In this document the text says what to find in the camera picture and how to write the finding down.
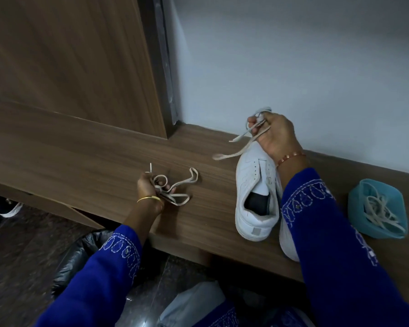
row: sleeve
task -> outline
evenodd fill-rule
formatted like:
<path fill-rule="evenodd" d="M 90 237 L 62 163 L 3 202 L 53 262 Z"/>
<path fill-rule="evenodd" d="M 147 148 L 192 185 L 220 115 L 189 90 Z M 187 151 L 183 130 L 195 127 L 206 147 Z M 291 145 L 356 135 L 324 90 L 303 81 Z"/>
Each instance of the sleeve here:
<path fill-rule="evenodd" d="M 409 304 L 314 169 L 291 179 L 282 204 L 319 326 L 409 327 Z"/>
<path fill-rule="evenodd" d="M 36 326 L 114 326 L 139 269 L 141 252 L 135 231 L 119 226 L 40 316 Z"/>

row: person's right hand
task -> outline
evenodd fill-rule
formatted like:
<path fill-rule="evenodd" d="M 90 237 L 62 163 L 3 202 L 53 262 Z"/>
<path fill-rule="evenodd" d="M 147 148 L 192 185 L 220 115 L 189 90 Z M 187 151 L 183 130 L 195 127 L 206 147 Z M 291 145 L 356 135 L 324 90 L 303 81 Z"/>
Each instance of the person's right hand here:
<path fill-rule="evenodd" d="M 295 137 L 294 125 L 290 120 L 276 113 L 263 112 L 262 114 L 266 122 L 262 126 L 253 129 L 252 135 L 255 136 L 260 130 L 271 126 L 256 141 L 275 163 L 285 155 L 302 151 L 301 145 Z M 257 117 L 249 117 L 247 120 L 249 127 L 252 127 L 256 124 Z"/>

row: blue container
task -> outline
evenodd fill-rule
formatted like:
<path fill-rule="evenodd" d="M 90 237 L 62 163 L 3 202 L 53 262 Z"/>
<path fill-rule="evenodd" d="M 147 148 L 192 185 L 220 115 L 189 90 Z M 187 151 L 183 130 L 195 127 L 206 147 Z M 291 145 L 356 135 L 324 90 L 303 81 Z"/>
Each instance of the blue container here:
<path fill-rule="evenodd" d="M 384 223 L 387 230 L 374 225 L 364 214 L 364 202 L 367 196 L 376 196 L 376 192 L 367 183 L 374 186 L 379 195 L 387 198 L 387 208 L 397 216 L 398 223 L 406 230 L 405 233 L 397 227 Z M 349 192 L 349 221 L 355 229 L 373 238 L 403 238 L 408 233 L 406 209 L 401 192 L 386 183 L 364 179 Z"/>

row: white shoelace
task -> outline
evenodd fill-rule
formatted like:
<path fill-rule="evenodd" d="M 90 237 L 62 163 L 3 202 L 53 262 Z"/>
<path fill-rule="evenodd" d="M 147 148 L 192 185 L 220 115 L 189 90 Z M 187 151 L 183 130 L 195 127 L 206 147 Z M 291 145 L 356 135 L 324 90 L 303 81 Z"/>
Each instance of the white shoelace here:
<path fill-rule="evenodd" d="M 384 195 L 379 195 L 377 189 L 370 183 L 365 183 L 364 185 L 371 186 L 372 189 L 376 192 L 376 196 L 370 195 L 365 198 L 365 217 L 374 225 L 379 226 L 387 231 L 390 230 L 388 230 L 383 223 L 390 224 L 398 228 L 403 233 L 406 233 L 406 230 L 401 225 L 399 225 L 397 216 L 387 208 L 387 198 Z"/>
<path fill-rule="evenodd" d="M 152 172 L 152 165 L 150 163 L 150 173 L 151 172 Z M 197 170 L 195 168 L 193 168 L 193 167 L 190 167 L 189 172 L 191 172 L 191 177 L 190 178 L 188 178 L 186 180 L 183 180 L 183 181 L 176 182 L 175 184 L 171 185 L 168 189 L 164 189 L 164 187 L 168 184 L 167 176 L 165 176 L 163 174 L 160 174 L 158 176 L 155 176 L 152 179 L 153 186 L 156 188 L 156 191 L 158 192 L 158 194 L 160 196 L 162 196 L 165 200 L 167 200 L 171 204 L 174 204 L 174 205 L 180 207 L 181 205 L 184 205 L 185 203 L 187 203 L 190 200 L 191 196 L 188 195 L 188 194 L 181 194 L 181 193 L 171 194 L 170 192 L 174 188 L 176 188 L 177 186 L 180 186 L 180 185 L 182 185 L 184 183 L 196 183 L 197 182 L 197 180 L 198 180 Z M 164 179 L 165 183 L 162 184 L 162 185 L 157 184 L 161 179 Z M 178 203 L 176 201 L 176 198 L 185 198 L 185 200 Z"/>
<path fill-rule="evenodd" d="M 271 112 L 271 108 L 262 108 L 259 109 L 258 111 L 256 111 L 252 116 L 256 116 L 257 117 L 257 121 L 256 124 L 253 125 L 252 127 L 249 128 L 249 123 L 247 122 L 246 124 L 246 128 L 247 130 L 242 133 L 241 135 L 237 136 L 236 138 L 234 138 L 233 140 L 230 140 L 229 142 L 238 142 L 240 141 L 247 133 L 251 133 L 251 131 L 253 129 L 255 129 L 256 127 L 262 126 L 265 123 L 265 119 L 262 115 L 262 112 L 267 111 L 267 112 Z M 221 159 L 226 159 L 226 158 L 230 158 L 230 157 L 236 157 L 239 155 L 242 155 L 251 145 L 251 143 L 253 141 L 255 141 L 259 136 L 261 136 L 263 133 L 265 133 L 266 131 L 268 131 L 271 128 L 271 126 L 266 127 L 265 129 L 262 129 L 261 131 L 259 131 L 258 134 L 256 134 L 254 137 L 252 137 L 247 144 L 244 146 L 244 148 L 242 148 L 239 152 L 235 153 L 235 154 L 231 154 L 231 155 L 223 155 L 223 154 L 214 154 L 212 156 L 212 158 L 214 160 L 221 160 Z"/>

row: shoe tongue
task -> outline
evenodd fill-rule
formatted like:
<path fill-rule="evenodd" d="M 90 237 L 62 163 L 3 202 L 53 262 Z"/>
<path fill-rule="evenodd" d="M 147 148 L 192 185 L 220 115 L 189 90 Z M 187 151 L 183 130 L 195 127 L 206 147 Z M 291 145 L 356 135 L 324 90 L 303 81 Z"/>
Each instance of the shoe tongue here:
<path fill-rule="evenodd" d="M 260 169 L 260 179 L 256 186 L 253 187 L 252 193 L 256 193 L 263 196 L 269 195 L 269 190 L 267 187 L 267 173 L 265 172 L 267 167 L 267 162 L 263 159 L 259 159 L 259 169 Z"/>

